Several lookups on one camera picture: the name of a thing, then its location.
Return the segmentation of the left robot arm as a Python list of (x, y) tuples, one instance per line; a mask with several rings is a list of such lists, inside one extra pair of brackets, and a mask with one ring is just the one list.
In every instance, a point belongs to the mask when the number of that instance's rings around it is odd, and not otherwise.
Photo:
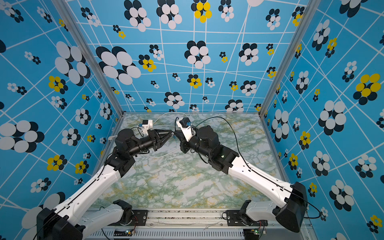
[(114, 201), (109, 207), (88, 217), (84, 213), (111, 185), (120, 180), (134, 165), (135, 158), (149, 150), (157, 151), (172, 136), (172, 130), (148, 130), (137, 138), (132, 129), (121, 130), (116, 146), (95, 175), (72, 196), (53, 209), (44, 208), (37, 216), (35, 240), (83, 240), (110, 224), (136, 224), (132, 206)]

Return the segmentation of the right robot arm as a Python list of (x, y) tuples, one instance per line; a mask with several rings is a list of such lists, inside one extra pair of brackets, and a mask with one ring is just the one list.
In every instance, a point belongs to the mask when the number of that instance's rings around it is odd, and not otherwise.
[(308, 197), (303, 184), (290, 184), (277, 179), (247, 162), (239, 153), (222, 145), (218, 134), (210, 126), (196, 129), (177, 122), (175, 135), (181, 142), (181, 150), (193, 150), (208, 158), (213, 169), (242, 180), (270, 199), (266, 204), (246, 200), (238, 219), (252, 226), (261, 221), (276, 220), (287, 230), (298, 233), (308, 207)]

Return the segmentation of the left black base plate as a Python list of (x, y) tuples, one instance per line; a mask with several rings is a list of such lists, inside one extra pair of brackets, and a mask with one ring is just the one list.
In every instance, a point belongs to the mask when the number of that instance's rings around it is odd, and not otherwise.
[(122, 216), (122, 219), (116, 223), (112, 223), (109, 226), (139, 226), (143, 227), (146, 225), (148, 219), (148, 210), (131, 210), (128, 217)]

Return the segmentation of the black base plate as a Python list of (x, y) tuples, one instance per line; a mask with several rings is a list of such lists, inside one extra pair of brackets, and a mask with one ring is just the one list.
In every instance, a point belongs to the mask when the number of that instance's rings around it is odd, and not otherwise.
[(148, 210), (131, 210), (128, 217), (122, 216), (122, 219), (116, 223), (112, 223), (109, 226), (139, 226), (143, 227), (146, 225), (148, 219)]
[(222, 217), (227, 221), (229, 227), (267, 227), (267, 220), (254, 221), (240, 210), (226, 210)]

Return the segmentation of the aluminium front rail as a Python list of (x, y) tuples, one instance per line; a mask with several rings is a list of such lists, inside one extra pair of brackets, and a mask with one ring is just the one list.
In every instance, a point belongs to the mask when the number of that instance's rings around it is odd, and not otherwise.
[(110, 224), (98, 228), (88, 240), (316, 240), (309, 220), (298, 233), (276, 221), (251, 226), (233, 220), (235, 209), (137, 209), (128, 225)]

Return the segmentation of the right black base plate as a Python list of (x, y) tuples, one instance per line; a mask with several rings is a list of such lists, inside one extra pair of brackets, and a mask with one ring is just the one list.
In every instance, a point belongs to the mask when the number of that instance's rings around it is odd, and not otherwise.
[(267, 227), (267, 220), (254, 221), (240, 210), (226, 210), (222, 217), (227, 221), (229, 227)]

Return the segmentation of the left corner aluminium post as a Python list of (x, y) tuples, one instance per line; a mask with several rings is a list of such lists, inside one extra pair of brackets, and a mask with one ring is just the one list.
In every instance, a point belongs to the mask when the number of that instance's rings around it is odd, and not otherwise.
[(91, 71), (94, 73), (96, 80), (99, 82), (102, 90), (105, 92), (106, 96), (111, 102), (111, 105), (116, 110), (119, 118), (124, 115), (124, 111), (119, 104), (117, 98), (112, 93), (111, 86), (109, 85), (104, 73), (102, 72), (98, 62), (96, 61), (93, 52), (91, 51), (84, 34), (81, 32), (80, 27), (75, 21), (75, 17), (70, 13), (70, 8), (65, 1), (52, 1), (55, 8), (57, 9), (59, 15), (63, 18), (65, 24), (69, 28), (71, 36), (75, 40), (77, 46), (80, 48), (83, 53), (86, 61), (89, 63)]

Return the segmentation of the corner aluminium post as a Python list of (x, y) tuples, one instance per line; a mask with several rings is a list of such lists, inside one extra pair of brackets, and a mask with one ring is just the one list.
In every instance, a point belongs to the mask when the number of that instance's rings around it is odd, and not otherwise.
[(70, 8), (65, 1), (52, 1), (55, 8), (57, 9), (59, 15), (63, 18), (65, 24), (69, 28), (71, 36), (75, 40), (77, 46), (80, 48), (83, 53), (86, 61), (89, 63), (91, 71), (94, 73), (96, 80), (99, 82), (102, 90), (105, 92), (106, 96), (111, 102), (111, 105), (116, 110), (119, 118), (124, 115), (124, 111), (119, 104), (117, 98), (112, 93), (111, 86), (109, 85), (104, 73), (102, 72), (98, 62), (96, 61), (93, 52), (91, 51), (84, 34), (81, 32), (80, 27), (75, 21), (75, 17), (70, 13)]
[(274, 78), (274, 80), (272, 81), (272, 84), (268, 90), (268, 93), (265, 97), (265, 100), (262, 104), (262, 108), (261, 108), (261, 111), (260, 111), (260, 117), (263, 117), (264, 114), (267, 112), (268, 108), (269, 108), (269, 105), (271, 104), (272, 100), (273, 100), (273, 97), (275, 95), (275, 91), (277, 89), (277, 87), (279, 86), (279, 84), (281, 83), (283, 77), (284, 77), (284, 74), (286, 73), (292, 59), (293, 59), (293, 56), (294, 56), (294, 52), (296, 51), (297, 47), (299, 46), (299, 44), (301, 43), (301, 40), (303, 39), (315, 13), (316, 13), (316, 10), (319, 6), (319, 4), (321, 3), (321, 0), (312, 0), (312, 1), (309, 1), (308, 5), (306, 6), (305, 8), (305, 14), (304, 14), (304, 17), (303, 19), (301, 20), (301, 22), (299, 23), (299, 26), (297, 27), (294, 35), (293, 35), (293, 38), (285, 52), (285, 55), (282, 59), (282, 62), (278, 68), (278, 72), (277, 72), (277, 75), (276, 77)]

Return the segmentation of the right corner aluminium post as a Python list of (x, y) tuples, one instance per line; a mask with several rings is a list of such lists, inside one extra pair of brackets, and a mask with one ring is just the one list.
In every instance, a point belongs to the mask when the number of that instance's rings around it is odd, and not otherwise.
[(284, 74), (286, 73), (292, 59), (293, 59), (293, 56), (294, 56), (294, 52), (296, 51), (297, 47), (299, 46), (299, 44), (301, 43), (301, 40), (303, 39), (315, 13), (316, 13), (316, 10), (319, 6), (319, 4), (321, 3), (321, 0), (312, 0), (312, 1), (309, 1), (308, 5), (306, 6), (305, 8), (305, 14), (304, 14), (304, 17), (303, 19), (301, 20), (301, 22), (299, 23), (299, 26), (297, 27), (294, 35), (293, 35), (293, 38), (285, 52), (285, 55), (282, 59), (282, 62), (278, 68), (278, 72), (277, 72), (277, 75), (276, 77), (274, 78), (274, 80), (272, 81), (272, 84), (268, 90), (268, 93), (265, 97), (265, 100), (262, 104), (262, 108), (261, 108), (261, 111), (260, 111), (260, 117), (263, 117), (264, 114), (267, 112), (268, 108), (269, 108), (269, 105), (271, 104), (272, 100), (273, 100), (273, 97), (275, 95), (275, 91), (277, 89), (277, 87), (279, 86), (279, 84), (281, 83), (283, 77), (284, 77)]

